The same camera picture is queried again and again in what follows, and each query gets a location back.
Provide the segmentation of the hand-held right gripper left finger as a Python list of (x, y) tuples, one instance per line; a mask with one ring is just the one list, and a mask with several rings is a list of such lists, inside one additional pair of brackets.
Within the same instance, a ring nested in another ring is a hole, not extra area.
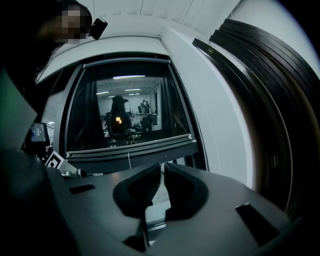
[(139, 220), (135, 234), (123, 243), (140, 252), (145, 252), (149, 247), (145, 211), (152, 205), (161, 184), (161, 175), (161, 164), (156, 163), (121, 181), (113, 189), (113, 200), (122, 213)]

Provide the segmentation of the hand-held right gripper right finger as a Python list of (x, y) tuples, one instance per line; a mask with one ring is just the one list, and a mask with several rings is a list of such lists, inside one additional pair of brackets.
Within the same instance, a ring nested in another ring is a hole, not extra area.
[(166, 221), (192, 218), (207, 203), (209, 190), (198, 177), (173, 163), (164, 165), (164, 185), (168, 192), (170, 208), (165, 212)]

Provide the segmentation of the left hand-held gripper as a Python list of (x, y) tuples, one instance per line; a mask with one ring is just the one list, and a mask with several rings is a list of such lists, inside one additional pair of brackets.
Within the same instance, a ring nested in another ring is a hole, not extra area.
[(66, 159), (53, 151), (47, 159), (45, 166), (59, 170), (60, 174), (67, 178), (81, 178), (82, 170), (71, 165)]

